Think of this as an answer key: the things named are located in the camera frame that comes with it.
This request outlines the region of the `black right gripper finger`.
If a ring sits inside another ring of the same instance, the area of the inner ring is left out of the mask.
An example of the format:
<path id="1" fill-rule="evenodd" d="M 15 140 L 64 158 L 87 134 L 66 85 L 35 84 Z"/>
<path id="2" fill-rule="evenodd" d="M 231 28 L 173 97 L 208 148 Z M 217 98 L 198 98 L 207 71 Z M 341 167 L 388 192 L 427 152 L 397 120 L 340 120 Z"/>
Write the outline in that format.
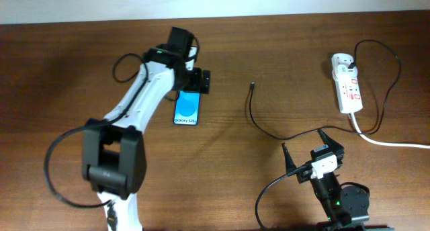
<path id="1" fill-rule="evenodd" d="M 329 137 L 322 129 L 318 129 L 318 134 L 324 144 L 327 145 L 330 150 L 341 150 L 341 145 Z"/>
<path id="2" fill-rule="evenodd" d="M 292 160 L 292 157 L 288 151 L 288 148 L 286 146 L 286 143 L 282 143 L 282 150 L 285 158 L 286 163 L 286 174 L 287 176 L 291 176 L 294 174 L 294 171 L 296 170 L 296 165 L 294 164 L 294 161 Z"/>

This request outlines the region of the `blue Galaxy smartphone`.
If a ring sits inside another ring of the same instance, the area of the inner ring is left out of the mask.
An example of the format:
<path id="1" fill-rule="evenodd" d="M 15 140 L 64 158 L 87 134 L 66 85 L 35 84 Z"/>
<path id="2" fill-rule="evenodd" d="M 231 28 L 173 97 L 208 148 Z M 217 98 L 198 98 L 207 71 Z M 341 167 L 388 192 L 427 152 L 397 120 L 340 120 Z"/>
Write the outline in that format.
<path id="1" fill-rule="evenodd" d="M 196 126 L 198 124 L 199 110 L 199 93 L 179 91 L 173 123 L 175 125 Z"/>

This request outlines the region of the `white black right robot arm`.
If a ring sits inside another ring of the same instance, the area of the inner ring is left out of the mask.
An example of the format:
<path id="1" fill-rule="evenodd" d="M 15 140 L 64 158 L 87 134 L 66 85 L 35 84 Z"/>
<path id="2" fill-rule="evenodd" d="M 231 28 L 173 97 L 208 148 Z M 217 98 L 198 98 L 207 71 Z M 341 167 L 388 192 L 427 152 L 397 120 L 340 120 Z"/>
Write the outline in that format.
<path id="1" fill-rule="evenodd" d="M 286 175 L 295 175 L 299 183 L 310 182 L 315 197 L 327 215 L 319 230 L 391 230 L 388 226 L 366 226 L 370 219 L 370 189 L 355 182 L 340 183 L 335 171 L 343 164 L 344 147 L 322 130 L 321 147 L 310 151 L 311 159 L 297 167 L 286 147 L 282 149 Z"/>

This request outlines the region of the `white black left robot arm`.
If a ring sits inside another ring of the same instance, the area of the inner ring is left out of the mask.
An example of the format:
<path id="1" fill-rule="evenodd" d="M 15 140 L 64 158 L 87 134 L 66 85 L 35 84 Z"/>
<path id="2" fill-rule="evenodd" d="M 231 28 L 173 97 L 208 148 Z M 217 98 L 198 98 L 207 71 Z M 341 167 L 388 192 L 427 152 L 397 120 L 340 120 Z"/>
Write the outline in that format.
<path id="1" fill-rule="evenodd" d="M 173 27 L 167 43 L 139 57 L 136 79 L 119 104 L 85 124 L 82 176 L 101 201 L 108 230 L 143 229 L 137 202 L 147 170 L 143 134 L 168 92 L 209 92 L 210 71 L 194 66 L 199 51 L 191 32 Z"/>

